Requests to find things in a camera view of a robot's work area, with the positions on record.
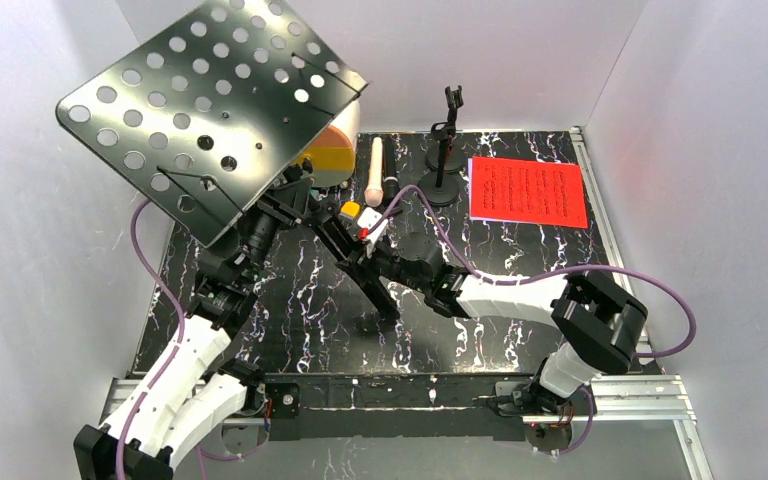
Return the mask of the pink microphone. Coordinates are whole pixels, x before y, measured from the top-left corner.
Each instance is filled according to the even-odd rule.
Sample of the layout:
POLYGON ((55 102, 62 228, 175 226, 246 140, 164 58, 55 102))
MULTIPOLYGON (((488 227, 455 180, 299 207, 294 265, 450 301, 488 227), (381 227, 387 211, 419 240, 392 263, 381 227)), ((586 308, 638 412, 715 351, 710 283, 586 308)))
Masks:
POLYGON ((383 201, 382 165, 383 165, 383 140, 374 137, 371 144, 370 165, 368 181, 364 191, 365 203, 372 208, 379 207, 383 201))

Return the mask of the black handheld microphone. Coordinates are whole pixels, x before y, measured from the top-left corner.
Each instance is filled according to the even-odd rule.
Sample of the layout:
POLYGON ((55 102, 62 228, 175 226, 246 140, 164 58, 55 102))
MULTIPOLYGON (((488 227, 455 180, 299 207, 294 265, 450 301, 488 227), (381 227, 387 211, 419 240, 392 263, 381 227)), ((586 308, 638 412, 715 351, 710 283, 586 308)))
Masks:
POLYGON ((400 189, 397 178, 396 147, 390 136, 383 139, 382 175, 383 204, 389 206, 400 189))

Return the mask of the black tripod music stand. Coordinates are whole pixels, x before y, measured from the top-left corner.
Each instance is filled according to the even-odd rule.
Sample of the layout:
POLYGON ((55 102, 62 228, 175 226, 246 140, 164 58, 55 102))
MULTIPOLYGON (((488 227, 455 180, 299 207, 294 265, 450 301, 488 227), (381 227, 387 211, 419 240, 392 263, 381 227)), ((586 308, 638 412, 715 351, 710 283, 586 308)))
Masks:
MULTIPOLYGON (((286 2, 206 1, 67 94, 55 114, 203 251, 225 254, 267 190, 311 191, 297 156, 366 87, 286 2)), ((334 256, 358 240, 311 194, 296 225, 334 256)))

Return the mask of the red sheet music page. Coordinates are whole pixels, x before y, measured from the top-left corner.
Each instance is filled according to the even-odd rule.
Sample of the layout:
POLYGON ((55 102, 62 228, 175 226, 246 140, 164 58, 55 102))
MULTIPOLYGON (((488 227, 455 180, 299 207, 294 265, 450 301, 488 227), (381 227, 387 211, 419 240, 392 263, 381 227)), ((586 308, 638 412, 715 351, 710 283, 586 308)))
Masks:
POLYGON ((569 163, 473 157, 473 220, 587 228, 582 171, 569 163))

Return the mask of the black desktop microphone stand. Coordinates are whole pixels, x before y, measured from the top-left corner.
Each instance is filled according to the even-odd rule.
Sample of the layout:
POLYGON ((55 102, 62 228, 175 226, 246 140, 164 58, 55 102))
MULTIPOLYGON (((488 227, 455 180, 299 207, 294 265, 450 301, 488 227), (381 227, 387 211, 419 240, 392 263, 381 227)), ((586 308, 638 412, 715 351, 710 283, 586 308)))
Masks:
POLYGON ((436 170, 425 174, 418 181, 417 186, 431 206, 446 207, 454 204, 460 197, 457 181, 445 170, 454 133, 446 122, 433 124, 430 133, 438 142, 436 170))

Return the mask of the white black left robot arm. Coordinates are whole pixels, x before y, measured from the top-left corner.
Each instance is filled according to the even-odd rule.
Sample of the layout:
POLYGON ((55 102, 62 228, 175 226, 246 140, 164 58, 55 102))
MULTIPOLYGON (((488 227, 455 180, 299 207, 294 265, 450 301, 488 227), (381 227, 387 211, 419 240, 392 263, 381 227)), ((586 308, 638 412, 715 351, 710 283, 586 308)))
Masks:
POLYGON ((84 479, 170 479, 191 450, 221 421, 244 409, 262 380, 236 359, 209 367, 249 319, 257 300, 251 286, 278 230, 279 212, 255 207, 238 224, 239 238, 225 254, 204 250, 188 305, 147 262, 137 237, 140 204, 131 217, 131 243, 139 261, 171 301, 177 327, 163 352, 124 402, 97 426, 84 426, 73 442, 84 479))

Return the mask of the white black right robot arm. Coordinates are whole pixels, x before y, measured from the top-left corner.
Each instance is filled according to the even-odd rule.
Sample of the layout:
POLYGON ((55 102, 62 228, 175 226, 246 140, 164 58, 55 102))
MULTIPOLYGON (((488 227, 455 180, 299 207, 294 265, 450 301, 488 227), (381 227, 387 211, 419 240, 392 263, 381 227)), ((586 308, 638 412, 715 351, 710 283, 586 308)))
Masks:
POLYGON ((582 272, 533 281, 524 276, 478 277, 449 263, 431 240, 415 240, 404 251, 388 237, 354 241, 338 266, 354 280, 386 321, 400 311, 390 280, 422 294, 424 303, 447 318, 505 317, 556 328, 564 338, 528 380, 486 399, 499 416, 565 414, 577 390, 600 374, 629 371, 648 310, 596 265, 582 272))

